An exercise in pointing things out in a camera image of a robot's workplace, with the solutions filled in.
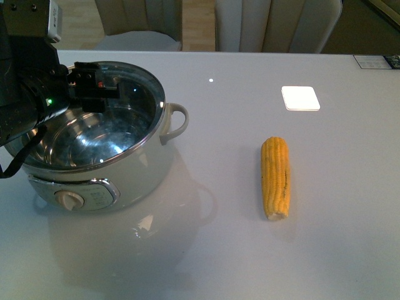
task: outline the black cable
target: black cable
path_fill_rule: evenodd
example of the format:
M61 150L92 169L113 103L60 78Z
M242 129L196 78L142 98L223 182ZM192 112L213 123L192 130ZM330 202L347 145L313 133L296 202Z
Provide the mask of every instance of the black cable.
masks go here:
M4 172L0 165L0 179L10 178L19 171L33 147L41 142L47 130L48 129L45 125L39 126L35 136L32 137L32 139L17 153L17 155L15 155L14 159L10 162L10 165Z

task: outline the label sticker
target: label sticker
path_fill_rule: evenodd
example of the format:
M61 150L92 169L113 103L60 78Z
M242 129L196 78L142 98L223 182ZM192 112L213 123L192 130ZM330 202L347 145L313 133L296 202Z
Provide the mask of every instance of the label sticker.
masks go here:
M390 64L381 55L354 55L361 69L391 69Z
M283 86L282 96L288 111L318 111L321 108L311 86Z

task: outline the chair back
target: chair back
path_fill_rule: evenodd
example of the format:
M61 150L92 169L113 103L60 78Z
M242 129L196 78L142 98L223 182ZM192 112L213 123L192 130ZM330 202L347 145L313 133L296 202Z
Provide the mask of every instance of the chair back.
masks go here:
M182 41L182 0L95 0L104 33L155 31Z
M320 53L341 0L216 0L216 50Z

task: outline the pot rim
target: pot rim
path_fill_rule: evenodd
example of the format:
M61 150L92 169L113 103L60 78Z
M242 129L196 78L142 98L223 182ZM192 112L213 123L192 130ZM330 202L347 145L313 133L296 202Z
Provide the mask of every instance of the pot rim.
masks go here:
M96 163L96 164L88 164L88 165L84 165L84 166L77 166L77 167L76 166L55 166L55 165L48 164L43 161L39 161L38 159L35 159L32 156L28 156L26 161L23 164L24 168L26 168L28 170L36 170L37 172L58 173L58 174L74 174L74 173L81 173L83 171L89 172L89 171L93 171L96 169L105 168L106 166L131 155L138 148L143 147L147 143L147 141L150 140L155 135L155 133L159 130L161 124L164 121L164 117L165 117L165 113L166 113L166 106L168 105L168 103L166 103L166 97L165 97L165 91L164 91L163 85L160 83L160 81L157 79L157 77L154 76L149 71L143 69L142 67L139 67L139 66L133 65L133 64L129 64L126 62L96 61L94 63L99 63L100 65L117 64L122 67L125 66L127 68L134 68L134 69L140 70L141 72L147 73L147 75L149 75L152 78L152 80L154 80L156 85L158 86L157 88L159 89L159 92L160 92L161 98L162 98L159 101L159 103L160 103L159 108L161 108L161 113L158 117L157 123L139 142L137 142L136 144L133 144L131 147L127 148L125 151L105 159L103 162ZM12 143L5 145L5 148L8 150L8 152L10 154L12 154L12 156L15 156L16 155L15 148L12 147L10 144L12 144Z

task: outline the pot handle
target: pot handle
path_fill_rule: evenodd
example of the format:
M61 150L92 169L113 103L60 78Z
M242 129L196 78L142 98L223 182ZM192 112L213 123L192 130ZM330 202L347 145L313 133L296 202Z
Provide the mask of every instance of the pot handle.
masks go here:
M182 126L179 127L178 129L175 129L173 131L169 131L169 127L171 125L171 116L173 115L173 113L175 111L179 111L179 112L183 113L183 115L185 116L185 121L183 122ZM186 108L181 106L180 104L167 103L167 106L166 106L166 118L167 119L166 119L164 130L160 134L160 141L161 141L162 145L167 144L167 142L170 139L176 138L178 135L183 133L185 131L185 129L187 128L188 124L189 124L189 113L186 110Z

